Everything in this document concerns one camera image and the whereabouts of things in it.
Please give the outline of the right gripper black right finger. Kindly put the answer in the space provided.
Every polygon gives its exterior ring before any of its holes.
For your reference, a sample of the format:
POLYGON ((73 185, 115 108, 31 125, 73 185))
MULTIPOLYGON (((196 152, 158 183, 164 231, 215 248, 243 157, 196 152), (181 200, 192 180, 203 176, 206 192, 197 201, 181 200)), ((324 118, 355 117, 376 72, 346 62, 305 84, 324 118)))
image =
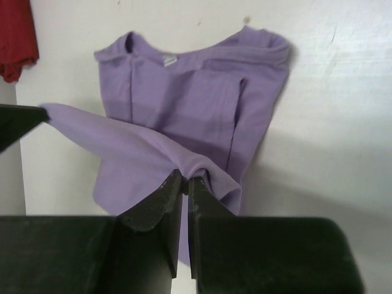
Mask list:
POLYGON ((202 178, 189 181, 188 239, 192 277, 236 277, 239 219, 208 190, 202 178))

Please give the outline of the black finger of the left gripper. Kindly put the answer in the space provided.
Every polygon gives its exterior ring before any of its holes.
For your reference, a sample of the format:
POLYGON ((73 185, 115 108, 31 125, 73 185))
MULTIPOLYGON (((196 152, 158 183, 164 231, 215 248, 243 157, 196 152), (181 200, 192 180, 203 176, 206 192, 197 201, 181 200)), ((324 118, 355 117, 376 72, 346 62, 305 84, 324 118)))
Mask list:
POLYGON ((49 121, 42 107, 1 104, 1 153, 41 123, 49 121))

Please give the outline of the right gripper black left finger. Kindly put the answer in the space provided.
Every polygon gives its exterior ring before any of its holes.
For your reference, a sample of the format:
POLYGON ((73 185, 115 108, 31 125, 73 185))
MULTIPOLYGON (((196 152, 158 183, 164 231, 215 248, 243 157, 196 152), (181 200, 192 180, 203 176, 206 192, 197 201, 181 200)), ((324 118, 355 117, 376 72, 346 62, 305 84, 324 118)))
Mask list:
POLYGON ((182 215, 183 176, 176 169, 160 187, 119 217, 135 233, 159 232, 159 247, 163 249, 172 277, 177 276, 179 237, 182 215))

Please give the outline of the red t shirt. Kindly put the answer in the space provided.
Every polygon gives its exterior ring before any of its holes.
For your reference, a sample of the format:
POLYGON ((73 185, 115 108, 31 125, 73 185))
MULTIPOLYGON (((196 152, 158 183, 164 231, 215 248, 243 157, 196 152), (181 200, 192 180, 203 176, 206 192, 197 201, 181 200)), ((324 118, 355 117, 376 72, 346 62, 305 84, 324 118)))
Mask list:
POLYGON ((1 77, 17 82, 26 66, 39 59, 36 30, 29 0, 1 1, 1 77))

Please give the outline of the purple t shirt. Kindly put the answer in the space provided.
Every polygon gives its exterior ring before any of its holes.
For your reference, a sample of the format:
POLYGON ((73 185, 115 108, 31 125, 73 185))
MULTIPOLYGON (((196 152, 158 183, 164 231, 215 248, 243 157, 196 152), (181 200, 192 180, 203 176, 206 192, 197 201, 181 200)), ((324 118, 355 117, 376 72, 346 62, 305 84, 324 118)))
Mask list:
POLYGON ((164 53, 129 32, 95 52, 105 116, 45 104, 49 124, 100 157, 92 193, 117 216, 173 170, 202 177, 231 212, 288 76, 289 42, 244 27, 202 50, 164 53))

